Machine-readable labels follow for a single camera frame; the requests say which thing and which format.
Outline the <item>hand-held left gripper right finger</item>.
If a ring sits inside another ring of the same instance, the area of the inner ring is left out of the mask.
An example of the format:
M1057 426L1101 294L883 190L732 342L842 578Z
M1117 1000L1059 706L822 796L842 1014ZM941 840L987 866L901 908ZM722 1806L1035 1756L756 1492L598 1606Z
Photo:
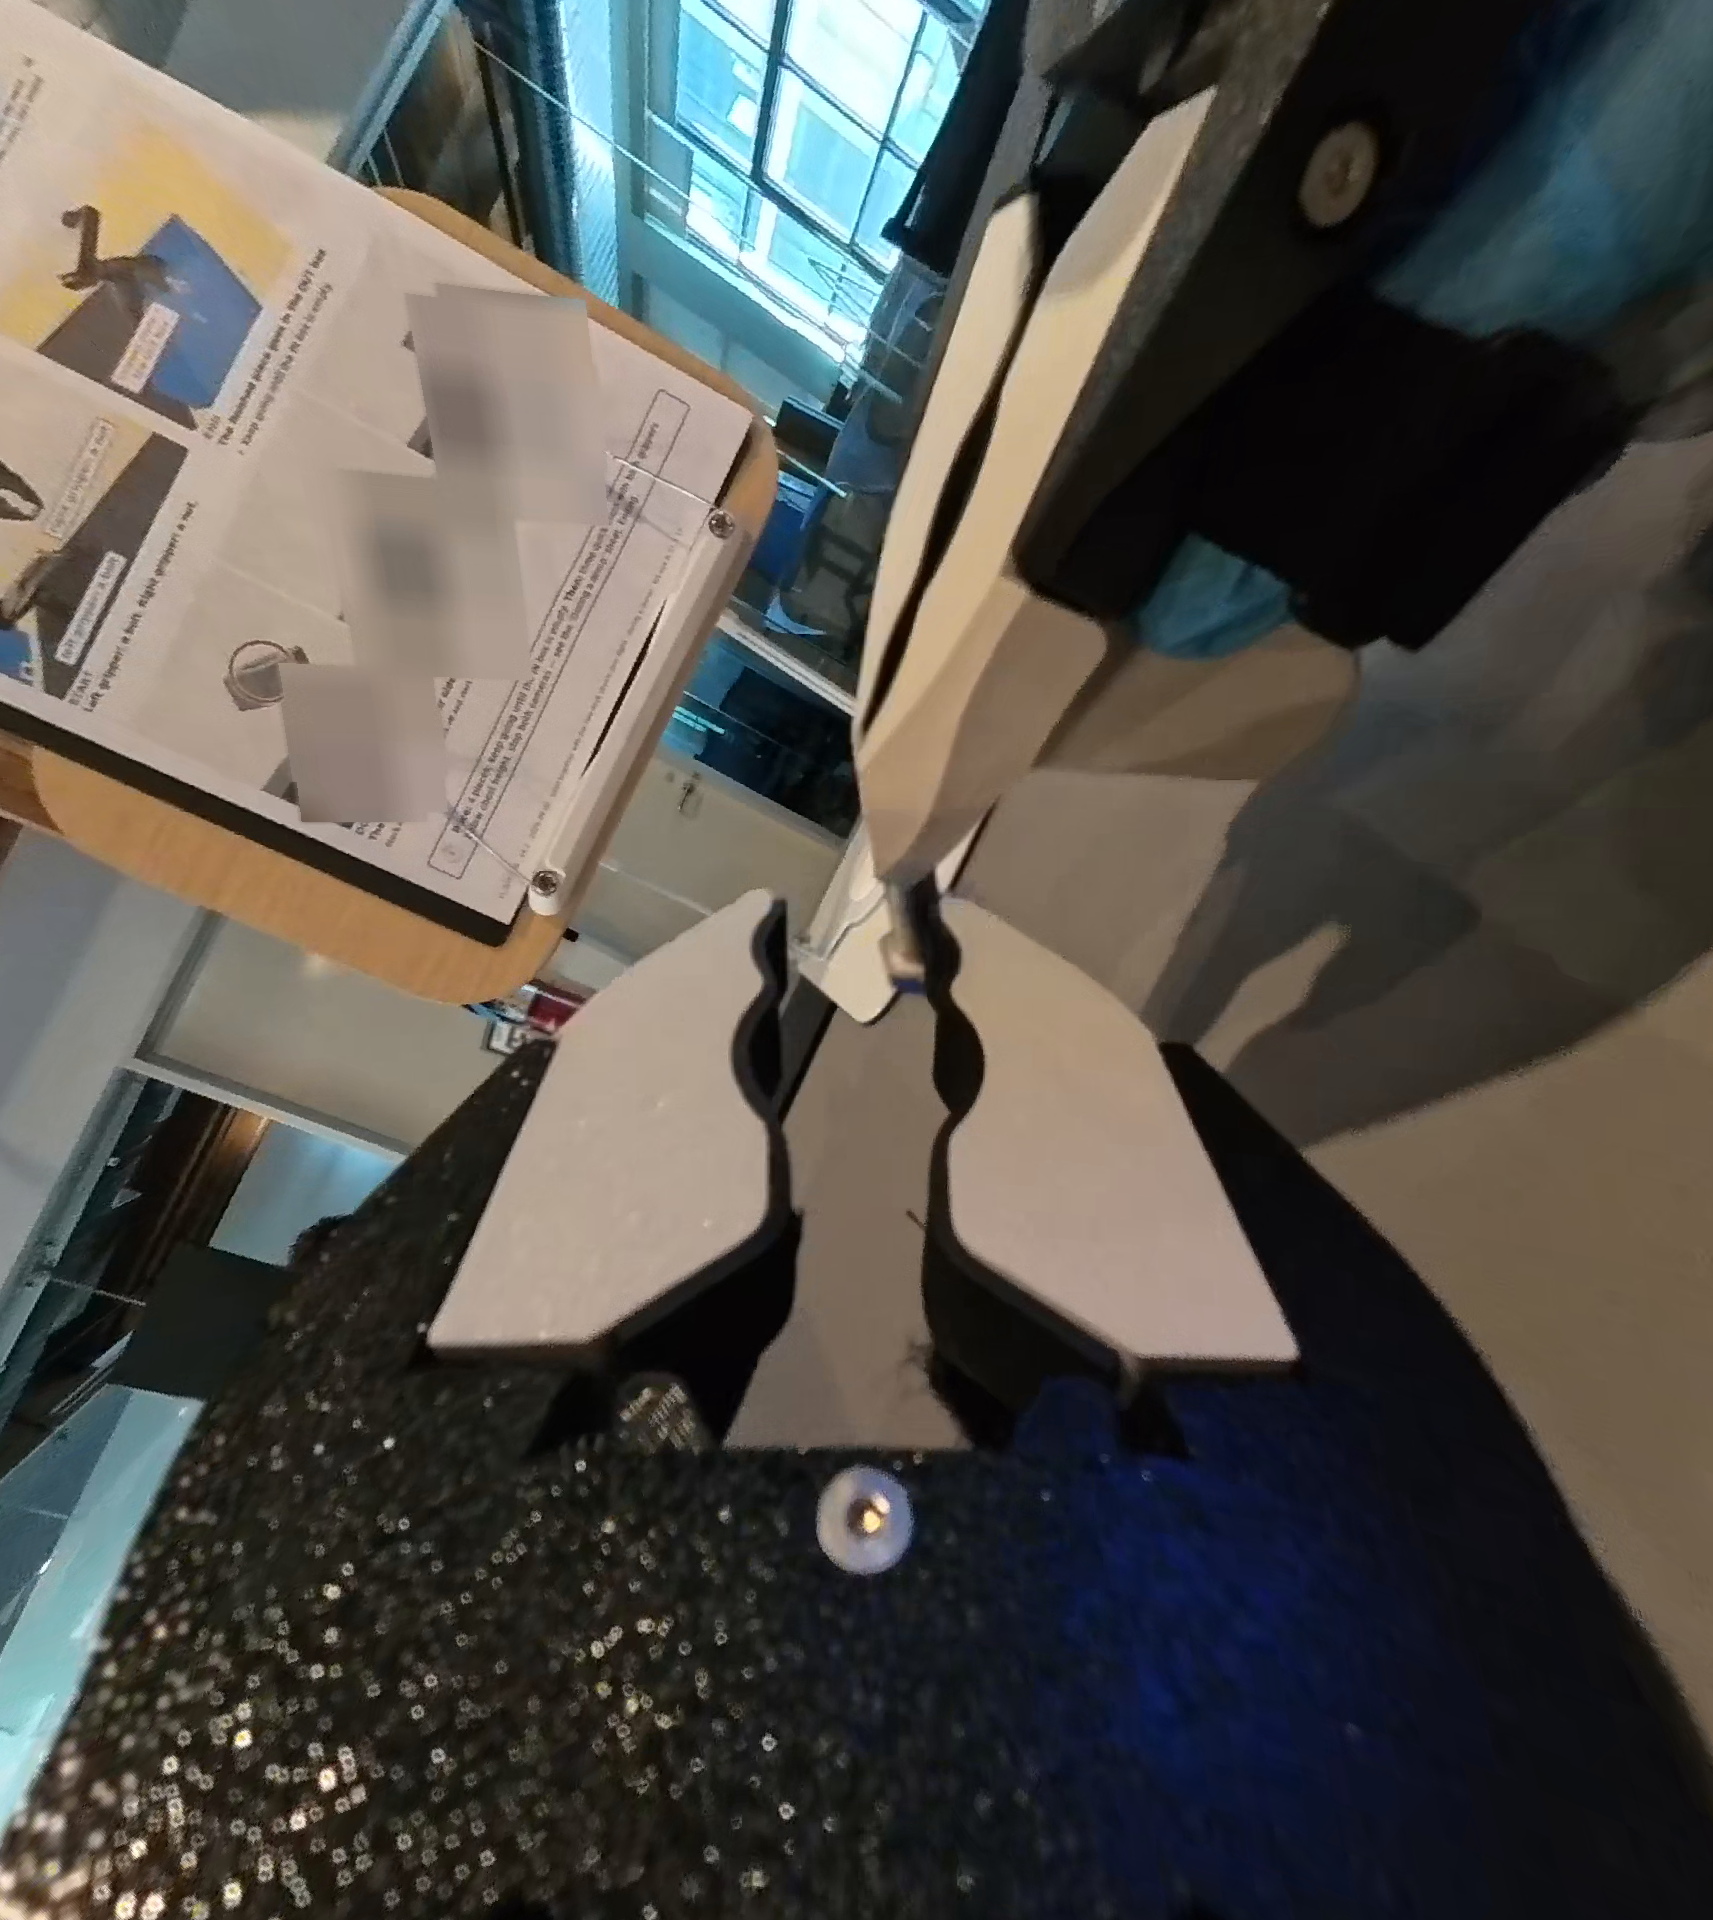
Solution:
M1301 1346L1139 1014L987 908L943 910L929 1252L1099 1378L1283 1374Z

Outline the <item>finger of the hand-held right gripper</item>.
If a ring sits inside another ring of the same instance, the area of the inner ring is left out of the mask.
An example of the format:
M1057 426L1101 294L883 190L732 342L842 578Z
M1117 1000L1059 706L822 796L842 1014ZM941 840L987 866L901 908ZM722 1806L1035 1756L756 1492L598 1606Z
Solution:
M933 878L1039 764L1255 784L1307 754L1357 694L1357 658L1299 626L1213 660L1145 652L1125 628L1045 598L1013 554L1087 376L1149 262L1157 222L1201 170L1195 150L1217 118L1213 102L1207 86L1151 118L1053 262L1045 262L1039 190L1015 192L1039 196L1039 282L987 470L1013 478L1025 456L1035 474L1011 546L1027 612L979 682L965 688L961 716L925 700L889 710L901 730L861 738L869 856L883 884Z
M907 712L961 716L975 686L1027 612L1011 566L1013 530L1035 474L987 470L999 402L1039 282L1035 192L1013 194L989 220L955 300L955 324L895 494L879 556L857 704L857 736L901 730Z

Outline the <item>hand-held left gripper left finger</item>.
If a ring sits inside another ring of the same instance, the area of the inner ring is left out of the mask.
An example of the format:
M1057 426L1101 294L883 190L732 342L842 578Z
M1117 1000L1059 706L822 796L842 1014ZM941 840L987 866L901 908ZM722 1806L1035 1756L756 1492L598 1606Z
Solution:
M778 1242L786 982L784 904L750 888L564 1024L432 1354L602 1362Z

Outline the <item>paned window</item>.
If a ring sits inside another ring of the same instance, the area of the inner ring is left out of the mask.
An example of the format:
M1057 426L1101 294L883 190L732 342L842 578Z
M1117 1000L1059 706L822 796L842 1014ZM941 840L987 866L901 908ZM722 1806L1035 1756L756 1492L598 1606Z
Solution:
M850 338L899 248L887 228L955 104L979 2L562 4L578 154L640 248Z

